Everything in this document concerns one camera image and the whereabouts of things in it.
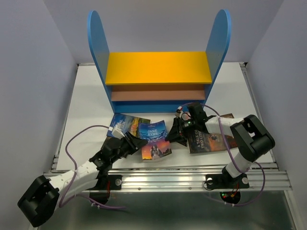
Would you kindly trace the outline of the Jane Eyre book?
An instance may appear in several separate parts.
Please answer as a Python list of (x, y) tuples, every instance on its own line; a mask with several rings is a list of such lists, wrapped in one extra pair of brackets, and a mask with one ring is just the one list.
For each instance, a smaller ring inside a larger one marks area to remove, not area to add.
[(152, 124), (139, 124), (139, 137), (148, 141), (141, 149), (143, 162), (159, 161), (172, 154), (170, 142), (165, 140), (167, 135), (164, 120)]

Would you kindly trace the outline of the Animal Farm book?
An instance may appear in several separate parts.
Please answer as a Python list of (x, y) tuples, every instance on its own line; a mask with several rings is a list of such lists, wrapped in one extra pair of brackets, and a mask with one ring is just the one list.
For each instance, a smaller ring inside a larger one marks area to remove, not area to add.
[(123, 133), (130, 132), (132, 135), (139, 138), (140, 123), (149, 124), (150, 119), (115, 113), (111, 120), (110, 127), (119, 124), (119, 129)]

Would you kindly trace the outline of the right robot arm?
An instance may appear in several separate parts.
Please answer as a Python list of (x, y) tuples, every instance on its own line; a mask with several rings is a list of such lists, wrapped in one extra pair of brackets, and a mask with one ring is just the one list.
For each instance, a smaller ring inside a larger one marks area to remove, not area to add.
[(274, 138), (255, 115), (236, 119), (222, 117), (216, 112), (208, 116), (204, 111), (205, 106), (199, 102), (186, 104), (190, 116), (187, 120), (182, 119), (183, 108), (178, 107), (166, 141), (184, 145), (189, 132), (198, 130), (206, 134), (222, 135), (226, 149), (230, 151), (226, 138), (232, 137), (236, 141), (238, 154), (233, 156), (229, 153), (231, 161), (221, 173), (206, 175), (204, 184), (209, 190), (234, 186), (248, 188), (246, 172), (258, 158), (275, 147)]

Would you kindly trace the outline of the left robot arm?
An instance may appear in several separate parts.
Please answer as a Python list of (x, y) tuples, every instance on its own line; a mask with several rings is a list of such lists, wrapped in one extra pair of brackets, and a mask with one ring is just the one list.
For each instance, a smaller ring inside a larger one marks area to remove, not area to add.
[(58, 207), (81, 192), (93, 187), (103, 188), (113, 163), (136, 153), (147, 143), (147, 140), (130, 132), (122, 138), (107, 139), (93, 157), (76, 169), (50, 178), (44, 175), (35, 178), (17, 206), (33, 227), (39, 227), (51, 218)]

